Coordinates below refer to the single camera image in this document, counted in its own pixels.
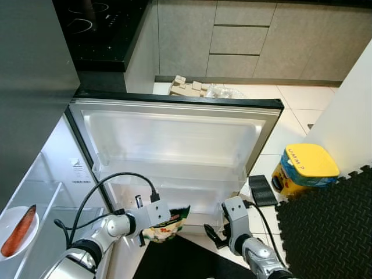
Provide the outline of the green food seasoning packet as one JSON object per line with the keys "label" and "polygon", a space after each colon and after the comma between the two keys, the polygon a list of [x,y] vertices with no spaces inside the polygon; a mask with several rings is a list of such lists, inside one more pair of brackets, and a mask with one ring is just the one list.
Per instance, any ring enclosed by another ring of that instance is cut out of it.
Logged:
{"label": "green food seasoning packet", "polygon": [[191,210],[191,205],[181,208],[171,208],[170,220],[143,230],[142,237],[157,244],[162,244],[162,242],[172,239],[183,229],[184,220],[188,218],[189,210]]}

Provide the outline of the grey freezer door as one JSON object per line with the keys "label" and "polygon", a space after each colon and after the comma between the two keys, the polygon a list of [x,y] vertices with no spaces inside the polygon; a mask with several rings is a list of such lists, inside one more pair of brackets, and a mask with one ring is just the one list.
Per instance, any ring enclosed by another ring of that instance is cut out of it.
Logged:
{"label": "grey freezer door", "polygon": [[0,0],[0,212],[79,84],[52,0]]}

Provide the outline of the clear plastic bag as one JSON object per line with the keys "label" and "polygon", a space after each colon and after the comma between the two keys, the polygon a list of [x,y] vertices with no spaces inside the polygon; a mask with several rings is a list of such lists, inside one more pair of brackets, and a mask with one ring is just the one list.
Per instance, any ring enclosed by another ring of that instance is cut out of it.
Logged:
{"label": "clear plastic bag", "polygon": [[213,83],[210,85],[204,96],[207,98],[225,98],[225,99],[245,99],[246,96],[242,91],[235,90],[235,88],[229,88],[223,85]]}

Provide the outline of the yellow lidded container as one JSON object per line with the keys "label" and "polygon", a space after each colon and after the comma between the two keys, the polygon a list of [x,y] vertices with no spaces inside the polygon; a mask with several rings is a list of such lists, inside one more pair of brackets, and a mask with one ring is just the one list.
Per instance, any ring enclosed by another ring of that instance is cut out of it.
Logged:
{"label": "yellow lidded container", "polygon": [[316,144],[290,144],[271,175],[271,186],[282,196],[294,196],[313,188],[324,188],[340,175],[335,160]]}

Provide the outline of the black foam floor mat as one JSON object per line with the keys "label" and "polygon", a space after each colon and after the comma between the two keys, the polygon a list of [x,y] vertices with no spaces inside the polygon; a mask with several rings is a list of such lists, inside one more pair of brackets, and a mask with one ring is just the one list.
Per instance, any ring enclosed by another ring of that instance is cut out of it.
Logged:
{"label": "black foam floor mat", "polygon": [[372,169],[276,208],[288,268],[299,279],[372,279]]}

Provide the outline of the grey kitchen cabinets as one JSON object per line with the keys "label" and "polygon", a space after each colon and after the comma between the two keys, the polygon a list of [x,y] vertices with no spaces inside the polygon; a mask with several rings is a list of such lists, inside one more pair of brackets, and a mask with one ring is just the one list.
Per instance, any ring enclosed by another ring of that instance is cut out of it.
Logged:
{"label": "grey kitchen cabinets", "polygon": [[372,35],[370,8],[282,0],[149,0],[135,47],[147,81],[338,85]]}

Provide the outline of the black ribbed pad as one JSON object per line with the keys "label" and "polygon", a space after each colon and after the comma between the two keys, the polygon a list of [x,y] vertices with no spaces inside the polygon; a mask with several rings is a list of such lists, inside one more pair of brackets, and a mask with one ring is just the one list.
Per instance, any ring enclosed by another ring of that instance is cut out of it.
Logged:
{"label": "black ribbed pad", "polygon": [[276,206],[278,204],[276,195],[274,191],[272,191],[272,187],[266,179],[266,176],[249,176],[248,186],[251,191],[253,202],[258,207]]}

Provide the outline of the clear fridge door bin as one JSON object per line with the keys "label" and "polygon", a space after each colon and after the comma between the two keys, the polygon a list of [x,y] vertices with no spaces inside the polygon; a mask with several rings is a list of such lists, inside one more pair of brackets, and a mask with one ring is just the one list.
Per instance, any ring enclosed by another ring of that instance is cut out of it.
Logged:
{"label": "clear fridge door bin", "polygon": [[221,203],[237,193],[247,179],[243,167],[175,164],[165,160],[110,160],[109,164],[95,163],[92,171],[96,178],[123,173],[110,179],[106,186],[115,204],[124,208],[133,207],[138,195],[149,203],[149,184],[133,173],[148,178],[169,208],[191,205],[184,230],[196,233],[201,233],[204,224],[221,229],[224,223]]}

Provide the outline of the black induction cooktop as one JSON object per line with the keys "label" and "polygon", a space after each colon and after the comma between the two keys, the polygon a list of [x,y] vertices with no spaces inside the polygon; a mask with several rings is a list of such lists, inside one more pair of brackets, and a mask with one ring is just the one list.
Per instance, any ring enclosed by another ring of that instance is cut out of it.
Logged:
{"label": "black induction cooktop", "polygon": [[126,71],[152,0],[52,3],[77,71]]}

